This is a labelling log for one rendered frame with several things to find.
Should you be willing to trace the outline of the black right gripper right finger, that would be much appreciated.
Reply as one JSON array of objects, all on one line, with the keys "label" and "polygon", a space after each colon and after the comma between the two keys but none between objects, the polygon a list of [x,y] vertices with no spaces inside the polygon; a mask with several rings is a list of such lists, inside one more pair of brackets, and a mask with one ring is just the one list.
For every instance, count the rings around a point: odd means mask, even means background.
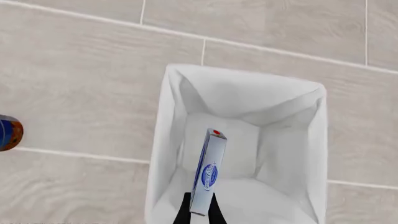
[{"label": "black right gripper right finger", "polygon": [[224,216],[220,210],[220,207],[218,205],[218,202],[216,200],[216,195],[213,194],[209,211],[208,211],[208,219],[209,219],[209,224],[227,224],[226,220],[224,219]]}]

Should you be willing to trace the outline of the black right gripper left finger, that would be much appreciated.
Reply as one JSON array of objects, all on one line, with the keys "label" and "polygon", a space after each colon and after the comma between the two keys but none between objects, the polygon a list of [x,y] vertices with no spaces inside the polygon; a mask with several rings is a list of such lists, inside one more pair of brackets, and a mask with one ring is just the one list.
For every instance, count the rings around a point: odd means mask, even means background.
[{"label": "black right gripper left finger", "polygon": [[186,192],[183,196],[182,204],[172,224],[190,224],[190,192]]}]

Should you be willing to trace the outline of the white blue cream cheese box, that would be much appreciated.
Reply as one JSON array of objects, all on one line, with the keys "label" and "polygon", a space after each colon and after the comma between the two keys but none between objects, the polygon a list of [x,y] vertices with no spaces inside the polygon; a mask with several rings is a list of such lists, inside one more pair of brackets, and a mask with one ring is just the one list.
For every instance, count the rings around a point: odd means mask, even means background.
[{"label": "white blue cream cheese box", "polygon": [[193,214],[208,214],[226,143],[227,138],[222,132],[211,128],[206,130],[190,196],[189,211]]}]

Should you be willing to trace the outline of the white fabric basket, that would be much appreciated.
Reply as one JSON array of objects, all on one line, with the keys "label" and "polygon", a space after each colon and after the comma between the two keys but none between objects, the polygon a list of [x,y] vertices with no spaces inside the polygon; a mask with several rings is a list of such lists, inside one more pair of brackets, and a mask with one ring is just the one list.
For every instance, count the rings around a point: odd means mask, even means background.
[{"label": "white fabric basket", "polygon": [[144,218],[172,224],[206,131],[226,139],[215,195],[227,224],[325,224],[327,104],[321,83],[170,64],[159,98]]}]

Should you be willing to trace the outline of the blue orange printed tin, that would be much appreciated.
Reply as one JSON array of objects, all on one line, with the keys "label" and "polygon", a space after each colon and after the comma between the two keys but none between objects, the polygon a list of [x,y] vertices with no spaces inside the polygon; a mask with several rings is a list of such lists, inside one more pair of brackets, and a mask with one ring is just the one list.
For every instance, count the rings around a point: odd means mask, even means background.
[{"label": "blue orange printed tin", "polygon": [[0,152],[16,147],[22,140],[24,128],[18,119],[0,115]]}]

